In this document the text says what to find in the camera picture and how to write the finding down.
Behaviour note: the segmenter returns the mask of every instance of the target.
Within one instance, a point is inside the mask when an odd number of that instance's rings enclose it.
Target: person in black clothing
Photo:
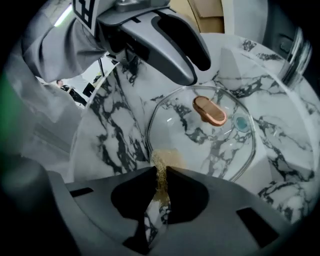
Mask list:
[[[87,104],[86,100],[84,98],[82,98],[79,93],[77,93],[75,91],[74,87],[64,85],[64,82],[62,80],[57,80],[56,84],[58,85],[58,87],[60,87],[60,89],[66,91],[68,94],[70,94],[75,102],[81,103],[84,106]]]

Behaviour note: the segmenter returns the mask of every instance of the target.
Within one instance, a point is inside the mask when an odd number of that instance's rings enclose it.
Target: black rectangular slot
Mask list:
[[[79,196],[82,196],[82,195],[85,195],[85,194],[88,194],[88,193],[91,193],[93,192],[94,190],[90,187],[85,187],[85,188],[81,188],[81,189],[77,189],[77,190],[73,190],[73,191],[70,191],[70,194],[73,198],[75,197],[79,197]]]
[[[278,238],[279,234],[252,208],[237,210],[236,213],[261,248]]]

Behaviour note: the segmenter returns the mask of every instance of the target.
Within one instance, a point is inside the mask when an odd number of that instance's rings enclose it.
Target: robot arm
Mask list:
[[[201,71],[211,66],[199,32],[170,9],[169,0],[74,0],[77,19],[98,38],[110,56],[129,62],[138,56],[173,82],[197,82],[192,63]]]

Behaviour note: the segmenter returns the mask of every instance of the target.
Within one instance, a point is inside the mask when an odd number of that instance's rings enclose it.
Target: person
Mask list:
[[[54,27],[38,12],[12,48],[0,77],[0,96],[10,104],[0,109],[10,127],[0,125],[0,151],[37,161],[73,182],[70,152],[82,111],[60,88],[42,85],[38,78],[50,83],[76,77],[105,52],[73,13]],[[7,109],[10,115],[3,112]]]
[[[80,96],[79,93],[77,93],[75,91],[75,88],[73,86],[68,86],[68,85],[64,85],[64,82],[60,79],[60,80],[57,80],[55,81],[56,82],[56,85],[66,91],[68,94],[71,95],[72,99],[75,101],[75,102],[78,102],[78,103],[81,103],[82,105],[86,106],[87,105],[87,102],[84,98],[82,98]]]

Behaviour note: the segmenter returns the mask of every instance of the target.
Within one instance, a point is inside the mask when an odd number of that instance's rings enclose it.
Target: gray fabric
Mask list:
[[[59,27],[52,27],[38,13],[4,68],[4,77],[13,88],[8,96],[19,111],[11,117],[12,129],[2,150],[36,160],[72,182],[67,170],[81,110],[67,92],[41,84],[36,76],[46,82],[75,77],[104,52],[72,14]]]

